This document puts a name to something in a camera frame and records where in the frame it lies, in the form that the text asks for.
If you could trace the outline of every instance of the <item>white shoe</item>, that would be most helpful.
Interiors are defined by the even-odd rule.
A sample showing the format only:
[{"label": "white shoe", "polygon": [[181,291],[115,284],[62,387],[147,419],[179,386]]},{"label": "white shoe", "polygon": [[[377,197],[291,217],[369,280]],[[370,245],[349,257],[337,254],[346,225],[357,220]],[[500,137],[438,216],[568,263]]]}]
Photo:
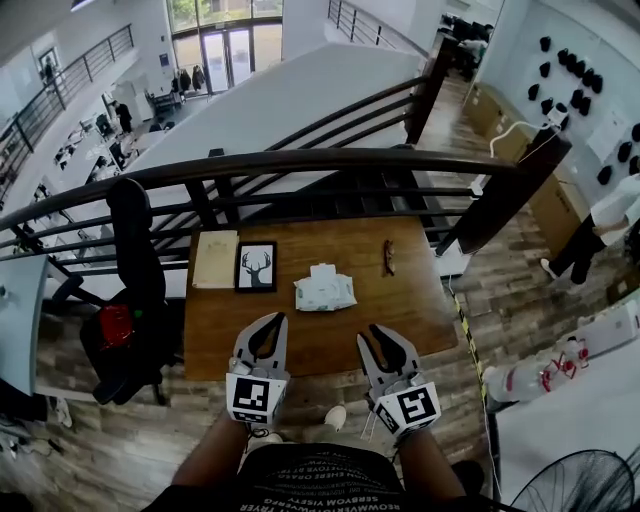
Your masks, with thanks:
[{"label": "white shoe", "polygon": [[549,266],[549,260],[547,258],[542,258],[540,260],[540,266],[544,269],[544,271],[551,276],[551,279],[558,279],[558,276],[555,274],[551,267]]},{"label": "white shoe", "polygon": [[340,432],[347,421],[347,409],[344,405],[336,405],[324,417],[324,424],[331,425],[336,429],[336,432]]}]

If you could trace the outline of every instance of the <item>window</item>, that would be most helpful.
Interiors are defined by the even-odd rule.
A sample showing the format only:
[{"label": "window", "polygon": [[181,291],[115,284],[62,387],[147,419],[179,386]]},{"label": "window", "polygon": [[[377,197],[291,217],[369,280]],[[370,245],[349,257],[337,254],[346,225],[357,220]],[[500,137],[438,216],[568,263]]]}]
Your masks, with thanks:
[{"label": "window", "polygon": [[200,25],[251,18],[251,0],[197,0]]},{"label": "window", "polygon": [[180,69],[186,69],[191,75],[193,66],[202,65],[202,53],[200,53],[200,38],[198,36],[185,37],[174,41],[176,60]]},{"label": "window", "polygon": [[282,16],[282,0],[253,0],[253,17]]},{"label": "window", "polygon": [[197,26],[194,0],[168,0],[171,31],[180,32]]},{"label": "window", "polygon": [[262,71],[282,60],[282,25],[253,27],[256,71]]}]

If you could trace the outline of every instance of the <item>wooden table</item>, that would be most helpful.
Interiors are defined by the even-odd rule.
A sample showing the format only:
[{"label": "wooden table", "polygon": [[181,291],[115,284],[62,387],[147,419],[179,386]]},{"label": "wooden table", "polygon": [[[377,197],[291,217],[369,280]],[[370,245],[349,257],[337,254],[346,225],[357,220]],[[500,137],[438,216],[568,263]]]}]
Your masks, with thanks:
[{"label": "wooden table", "polygon": [[[282,311],[289,319],[287,370],[293,376],[360,368],[356,334],[379,323],[429,354],[456,344],[433,256],[417,218],[300,222],[246,228],[240,241],[276,241],[275,293],[247,294],[191,286],[198,236],[187,277],[185,370],[189,380],[223,380],[238,333],[254,320]],[[383,244],[393,240],[395,277],[384,276]],[[353,277],[358,304],[334,312],[295,309],[293,285],[309,267],[334,263]]]}]

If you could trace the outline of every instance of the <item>plastic bottle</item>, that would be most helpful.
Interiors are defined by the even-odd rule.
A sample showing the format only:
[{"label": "plastic bottle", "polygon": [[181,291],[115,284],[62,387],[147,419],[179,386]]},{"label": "plastic bottle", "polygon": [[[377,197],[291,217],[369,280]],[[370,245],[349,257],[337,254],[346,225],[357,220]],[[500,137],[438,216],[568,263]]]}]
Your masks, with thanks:
[{"label": "plastic bottle", "polygon": [[489,367],[484,372],[484,381],[494,400],[526,402],[549,393],[557,372],[551,361],[530,358],[513,365]]}]

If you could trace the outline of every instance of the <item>white tissue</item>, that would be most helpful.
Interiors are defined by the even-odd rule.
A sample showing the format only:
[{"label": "white tissue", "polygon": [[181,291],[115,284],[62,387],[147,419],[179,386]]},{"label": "white tissue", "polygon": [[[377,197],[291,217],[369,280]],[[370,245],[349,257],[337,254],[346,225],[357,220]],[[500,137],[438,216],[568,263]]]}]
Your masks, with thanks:
[{"label": "white tissue", "polygon": [[335,265],[313,265],[311,277],[293,283],[296,287],[296,309],[300,311],[335,311],[357,304],[353,279],[336,274]]}]

